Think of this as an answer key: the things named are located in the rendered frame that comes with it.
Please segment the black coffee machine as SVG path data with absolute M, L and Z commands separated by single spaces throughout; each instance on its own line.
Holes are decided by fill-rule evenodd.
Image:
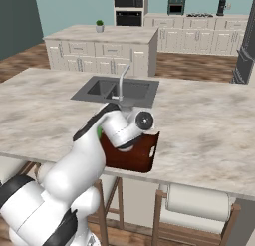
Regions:
M 224 16 L 225 8 L 226 8 L 226 0 L 219 0 L 216 16 Z

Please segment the dark grey fridge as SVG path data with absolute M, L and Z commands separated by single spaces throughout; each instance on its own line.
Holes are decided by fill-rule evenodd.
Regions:
M 230 83 L 255 87 L 255 0 L 252 2 L 242 45 L 237 53 Z

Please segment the black wall oven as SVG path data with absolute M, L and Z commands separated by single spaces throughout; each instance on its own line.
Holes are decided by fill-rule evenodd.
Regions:
M 118 26 L 141 26 L 141 11 L 117 11 L 116 24 Z

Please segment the white kitchen island cupboards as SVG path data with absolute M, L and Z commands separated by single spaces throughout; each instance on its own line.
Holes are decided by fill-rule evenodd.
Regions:
M 153 77 L 156 71 L 156 27 L 74 25 L 44 38 L 53 70 Z

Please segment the green toaster oven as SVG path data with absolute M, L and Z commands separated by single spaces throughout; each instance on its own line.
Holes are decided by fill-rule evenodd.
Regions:
M 168 15 L 183 15 L 185 8 L 185 0 L 168 0 L 167 14 Z

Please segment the white base cupboard run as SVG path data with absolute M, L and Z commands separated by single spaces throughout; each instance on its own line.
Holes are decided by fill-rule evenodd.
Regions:
M 143 25 L 158 28 L 159 52 L 236 56 L 247 21 L 247 15 L 191 17 L 147 13 Z

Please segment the dark brown wooden tray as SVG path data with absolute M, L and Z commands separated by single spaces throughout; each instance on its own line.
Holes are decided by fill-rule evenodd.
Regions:
M 157 134 L 143 134 L 130 151 L 114 148 L 106 135 L 102 133 L 100 142 L 106 155 L 106 166 L 141 173 L 150 172 L 157 148 Z

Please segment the black hob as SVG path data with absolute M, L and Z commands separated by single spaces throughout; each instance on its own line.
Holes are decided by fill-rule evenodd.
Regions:
M 211 18 L 211 17 L 213 17 L 213 15 L 208 14 L 208 13 L 188 13 L 188 14 L 186 14 L 186 17 Z

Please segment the dark grey sink basin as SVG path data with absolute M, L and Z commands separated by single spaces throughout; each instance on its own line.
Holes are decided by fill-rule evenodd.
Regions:
M 124 101 L 141 108 L 151 108 L 157 92 L 159 81 L 124 79 Z M 92 76 L 73 96 L 72 100 L 117 103 L 115 97 L 119 95 L 118 78 Z

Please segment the silver tap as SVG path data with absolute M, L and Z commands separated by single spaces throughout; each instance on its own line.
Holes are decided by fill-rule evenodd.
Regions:
M 126 73 L 129 69 L 130 69 L 130 65 L 127 65 L 126 68 L 121 73 L 120 80 L 119 80 L 119 94 L 117 96 L 112 96 L 113 100 L 118 100 L 120 102 L 123 100 L 123 98 L 124 98 L 124 95 L 123 95 L 123 80 L 124 80 L 124 76 L 126 75 Z

